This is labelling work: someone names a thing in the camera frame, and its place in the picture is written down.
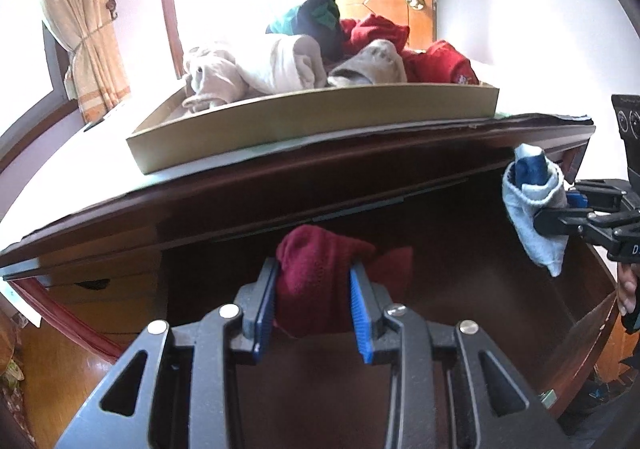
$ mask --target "metal screw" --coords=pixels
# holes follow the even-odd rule
[[[391,317],[402,317],[406,313],[406,307],[403,304],[394,303],[386,309]]]
[[[158,319],[155,321],[151,321],[149,326],[146,327],[146,331],[148,331],[152,335],[160,335],[166,332],[168,325],[162,319]]]
[[[470,319],[465,319],[460,323],[460,331],[463,334],[474,335],[478,333],[478,330],[480,330],[478,323],[471,321]]]
[[[233,303],[223,304],[218,312],[220,314],[220,317],[231,319],[240,313],[240,307],[237,304]]]

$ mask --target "dark blue sock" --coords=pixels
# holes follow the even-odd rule
[[[545,185],[549,180],[546,170],[544,153],[536,156],[526,156],[516,162],[516,187],[522,189],[522,184]]]

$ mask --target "human hand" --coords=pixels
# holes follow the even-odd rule
[[[620,315],[626,315],[636,309],[636,288],[640,265],[618,264],[618,308]]]

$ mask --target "light blue sock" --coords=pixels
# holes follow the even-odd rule
[[[567,236],[541,236],[533,227],[533,217],[542,207],[567,207],[564,175],[559,166],[546,158],[548,180],[545,185],[515,185],[515,164],[525,156],[537,156],[540,148],[523,144],[516,149],[516,161],[502,177],[502,200],[518,238],[536,265],[546,267],[553,277],[562,271]]]

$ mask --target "white wall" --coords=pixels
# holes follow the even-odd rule
[[[438,37],[493,67],[498,109],[589,114],[580,177],[626,178],[610,97],[640,93],[640,39],[617,0],[438,0]]]
[[[83,126],[80,111],[73,112],[34,140],[0,173],[0,219],[36,171]]]
[[[166,94],[175,83],[174,64],[161,0],[116,0],[114,23],[122,60],[135,97]]]

